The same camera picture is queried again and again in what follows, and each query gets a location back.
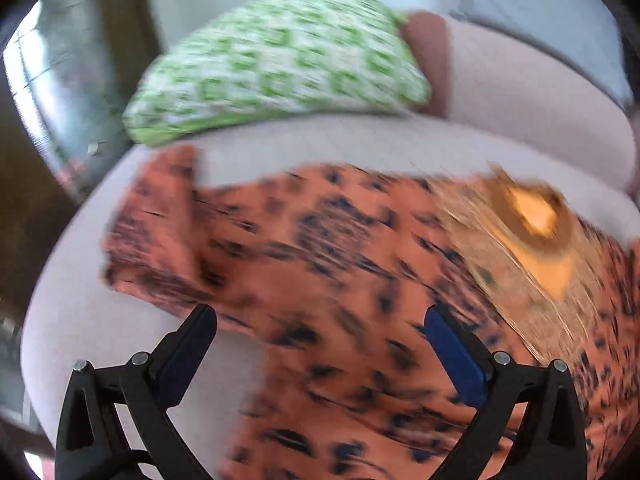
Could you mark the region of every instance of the folded cloth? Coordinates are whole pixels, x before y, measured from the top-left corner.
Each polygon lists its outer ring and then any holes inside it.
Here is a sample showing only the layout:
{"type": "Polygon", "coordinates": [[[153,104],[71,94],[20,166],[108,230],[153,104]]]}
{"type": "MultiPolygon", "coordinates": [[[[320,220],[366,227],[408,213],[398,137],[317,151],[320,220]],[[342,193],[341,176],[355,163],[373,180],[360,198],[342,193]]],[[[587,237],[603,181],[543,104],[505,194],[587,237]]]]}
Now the folded cloth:
{"type": "MultiPolygon", "coordinates": [[[[432,304],[489,350],[536,364],[455,250],[433,181],[324,165],[195,189],[194,160],[178,144],[142,169],[104,239],[104,279],[181,317],[212,304],[222,328],[265,343],[264,386],[242,411],[224,478],[428,478],[474,415],[424,338],[432,304]]],[[[598,315],[570,367],[594,479],[639,418],[640,242],[626,256],[580,228],[602,254],[598,315]]]]}

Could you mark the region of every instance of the green and white checkered pillow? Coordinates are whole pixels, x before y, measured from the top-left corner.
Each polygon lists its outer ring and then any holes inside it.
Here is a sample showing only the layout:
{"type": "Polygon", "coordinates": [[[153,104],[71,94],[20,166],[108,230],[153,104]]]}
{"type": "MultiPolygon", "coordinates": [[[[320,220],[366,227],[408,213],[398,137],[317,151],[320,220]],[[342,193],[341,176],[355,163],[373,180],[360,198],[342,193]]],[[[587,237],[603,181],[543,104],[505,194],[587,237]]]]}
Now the green and white checkered pillow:
{"type": "Polygon", "coordinates": [[[318,111],[400,113],[431,87],[378,0],[261,0],[146,70],[124,113],[137,142],[318,111]]]}

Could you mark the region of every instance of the black cable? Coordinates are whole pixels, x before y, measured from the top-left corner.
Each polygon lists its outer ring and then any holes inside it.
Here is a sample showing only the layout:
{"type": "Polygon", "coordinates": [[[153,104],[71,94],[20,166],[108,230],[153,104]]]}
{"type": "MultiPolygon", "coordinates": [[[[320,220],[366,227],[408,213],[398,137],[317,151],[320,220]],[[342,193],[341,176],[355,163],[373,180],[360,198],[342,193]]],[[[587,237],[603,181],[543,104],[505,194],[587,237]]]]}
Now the black cable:
{"type": "Polygon", "coordinates": [[[137,464],[156,465],[148,451],[141,449],[129,450],[103,460],[78,480],[111,480],[121,470],[137,464]]]}

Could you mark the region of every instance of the sofa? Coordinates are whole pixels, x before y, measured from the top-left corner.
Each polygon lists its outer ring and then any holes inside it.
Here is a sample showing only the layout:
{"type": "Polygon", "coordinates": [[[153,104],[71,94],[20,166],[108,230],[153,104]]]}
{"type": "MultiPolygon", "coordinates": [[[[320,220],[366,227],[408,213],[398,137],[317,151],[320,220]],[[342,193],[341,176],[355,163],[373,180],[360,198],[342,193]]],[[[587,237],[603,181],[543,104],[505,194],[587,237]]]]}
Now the sofa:
{"type": "MultiPolygon", "coordinates": [[[[202,150],[197,183],[246,182],[310,162],[451,176],[497,164],[514,178],[546,180],[623,247],[640,236],[640,212],[625,192],[636,170],[634,134],[606,95],[555,59],[475,25],[418,13],[402,33],[433,85],[422,113],[320,114],[198,134],[190,138],[202,150]]],[[[76,360],[123,364],[180,324],[98,278],[106,261],[100,238],[136,171],[156,152],[135,146],[108,174],[58,241],[33,294],[22,372],[53,443],[76,360]]],[[[263,359],[256,342],[219,333],[182,403],[168,412],[212,475],[234,414],[260,382],[263,359]]],[[[120,415],[132,446],[140,446],[129,413],[120,415]]]]}

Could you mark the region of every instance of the orange blanket with black spots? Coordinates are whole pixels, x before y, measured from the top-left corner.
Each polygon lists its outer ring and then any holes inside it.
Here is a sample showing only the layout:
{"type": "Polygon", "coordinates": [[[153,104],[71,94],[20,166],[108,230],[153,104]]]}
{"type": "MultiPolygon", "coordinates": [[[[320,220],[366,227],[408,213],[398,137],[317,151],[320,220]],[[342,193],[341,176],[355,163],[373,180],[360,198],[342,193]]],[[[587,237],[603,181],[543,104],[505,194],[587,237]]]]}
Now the orange blanket with black spots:
{"type": "MultiPolygon", "coordinates": [[[[196,189],[195,155],[178,144],[140,171],[105,236],[104,277],[176,316],[211,304],[222,328],[266,345],[266,380],[241,413],[224,478],[428,478],[474,416],[422,333],[432,304],[489,350],[536,363],[453,250],[423,178],[325,165],[196,189]]],[[[590,479],[636,426],[640,399],[640,265],[598,237],[599,321],[571,370],[590,479]]]]}

